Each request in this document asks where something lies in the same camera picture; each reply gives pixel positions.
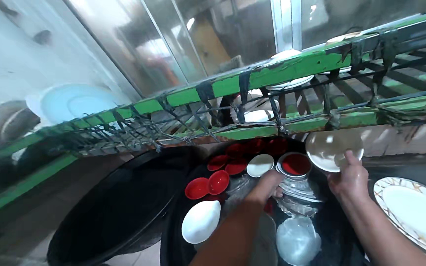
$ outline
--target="white plate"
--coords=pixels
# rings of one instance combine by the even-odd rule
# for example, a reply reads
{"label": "white plate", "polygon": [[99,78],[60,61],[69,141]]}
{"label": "white plate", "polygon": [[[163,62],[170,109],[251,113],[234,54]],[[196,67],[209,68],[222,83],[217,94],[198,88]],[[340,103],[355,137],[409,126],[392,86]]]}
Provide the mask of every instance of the white plate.
{"label": "white plate", "polygon": [[358,129],[341,129],[313,132],[307,137],[305,148],[308,158],[318,168],[332,173],[340,172],[347,164],[345,151],[351,149],[359,160],[364,155],[364,145]]}
{"label": "white plate", "polygon": [[407,238],[426,250],[426,186],[405,178],[382,178],[374,185],[377,204]]}
{"label": "white plate", "polygon": [[[348,67],[340,68],[339,72],[344,73],[344,72],[348,72],[350,70],[351,70],[351,66],[348,66]],[[326,72],[320,73],[320,75],[330,75],[330,74],[331,74],[331,71],[326,71]]]}
{"label": "white plate", "polygon": [[266,122],[271,118],[274,118],[274,112],[272,110],[256,110],[244,114],[244,120],[246,122]]}
{"label": "white plate", "polygon": [[[290,58],[290,57],[299,55],[301,53],[302,53],[301,51],[290,49],[290,50],[281,51],[280,53],[273,55],[271,58],[276,59],[276,60],[282,60],[282,59],[285,59],[285,58]],[[294,87],[303,85],[303,84],[311,81],[312,78],[313,78],[313,75],[303,77],[303,78],[299,78],[299,79],[294,79],[292,81],[285,82],[283,84],[274,85],[274,86],[270,86],[270,87],[266,87],[266,88],[268,90],[282,90],[282,89],[294,88]]]}
{"label": "white plate", "polygon": [[220,221],[220,202],[202,201],[193,206],[182,222],[182,236],[190,244],[207,240]]}
{"label": "white plate", "polygon": [[303,77],[303,78],[299,78],[299,79],[295,79],[295,80],[285,82],[285,83],[282,83],[282,84],[279,84],[279,85],[266,87],[266,88],[268,90],[283,90],[283,89],[295,88],[295,87],[298,87],[300,85],[303,85],[303,84],[311,81],[312,78],[313,78],[313,75]]}
{"label": "white plate", "polygon": [[267,171],[274,168],[274,163],[274,158],[269,154],[259,154],[248,163],[246,172],[253,178],[260,178]]}
{"label": "white plate", "polygon": [[121,101],[109,91],[84,84],[53,87],[40,97],[40,106],[34,112],[52,124],[59,124],[86,115],[116,108]]}

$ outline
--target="hand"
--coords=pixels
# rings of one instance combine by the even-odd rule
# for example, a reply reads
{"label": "hand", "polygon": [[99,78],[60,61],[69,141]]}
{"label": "hand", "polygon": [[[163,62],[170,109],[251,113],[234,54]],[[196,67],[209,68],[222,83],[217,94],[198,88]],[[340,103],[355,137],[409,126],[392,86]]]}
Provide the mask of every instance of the hand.
{"label": "hand", "polygon": [[259,180],[259,184],[257,184],[257,187],[263,189],[266,192],[267,198],[272,196],[280,198],[283,196],[283,191],[279,187],[279,184],[283,179],[284,175],[272,169],[262,175],[261,179]]}
{"label": "hand", "polygon": [[341,169],[341,173],[328,174],[328,185],[335,196],[368,195],[368,172],[351,150],[345,152],[348,165]]}

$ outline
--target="red plastic bowl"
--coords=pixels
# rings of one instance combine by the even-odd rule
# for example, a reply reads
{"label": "red plastic bowl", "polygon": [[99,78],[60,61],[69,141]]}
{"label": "red plastic bowl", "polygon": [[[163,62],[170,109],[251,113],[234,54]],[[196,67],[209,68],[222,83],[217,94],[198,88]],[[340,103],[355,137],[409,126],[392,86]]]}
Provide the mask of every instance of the red plastic bowl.
{"label": "red plastic bowl", "polygon": [[248,161],[246,161],[244,158],[239,158],[231,161],[229,164],[226,165],[224,170],[230,175],[237,175],[240,172],[243,172],[246,167],[248,166]]}
{"label": "red plastic bowl", "polygon": [[193,179],[185,188],[185,196],[189,199],[199,199],[208,194],[208,179]]}
{"label": "red plastic bowl", "polygon": [[282,161],[282,169],[295,176],[301,176],[308,173],[311,169],[311,163],[304,154],[290,154]]}
{"label": "red plastic bowl", "polygon": [[262,139],[253,139],[246,143],[246,152],[249,154],[260,153],[266,147],[266,143]]}
{"label": "red plastic bowl", "polygon": [[208,191],[211,195],[223,192],[230,183],[230,176],[225,170],[216,171],[208,179]]}
{"label": "red plastic bowl", "polygon": [[246,148],[243,144],[236,143],[226,149],[226,155],[231,158],[241,158],[245,149]]}
{"label": "red plastic bowl", "polygon": [[206,166],[206,168],[209,171],[216,171],[221,169],[221,167],[223,167],[223,165],[226,164],[226,162],[228,161],[230,157],[228,155],[218,155],[215,156],[213,158],[211,158],[211,160],[208,162],[208,165]]}
{"label": "red plastic bowl", "polygon": [[272,156],[284,154],[287,151],[288,142],[285,138],[275,138],[267,144],[266,153]]}

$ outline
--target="decorative plate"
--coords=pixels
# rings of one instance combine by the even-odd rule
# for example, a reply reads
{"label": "decorative plate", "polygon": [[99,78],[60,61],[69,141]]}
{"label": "decorative plate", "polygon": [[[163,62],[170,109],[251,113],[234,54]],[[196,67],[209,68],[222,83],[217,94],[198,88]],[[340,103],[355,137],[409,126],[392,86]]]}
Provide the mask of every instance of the decorative plate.
{"label": "decorative plate", "polygon": [[399,231],[426,251],[426,186],[405,178],[382,178],[374,185],[378,205]]}

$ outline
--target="white wall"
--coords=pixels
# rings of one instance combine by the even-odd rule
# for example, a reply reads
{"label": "white wall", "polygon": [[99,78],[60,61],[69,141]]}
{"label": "white wall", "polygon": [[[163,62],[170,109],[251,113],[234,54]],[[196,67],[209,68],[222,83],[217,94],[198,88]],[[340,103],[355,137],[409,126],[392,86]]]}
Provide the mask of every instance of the white wall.
{"label": "white wall", "polygon": [[[109,88],[125,103],[140,99],[62,0],[4,0],[19,13],[0,10],[0,104],[66,83]],[[41,30],[51,40],[32,40]]]}

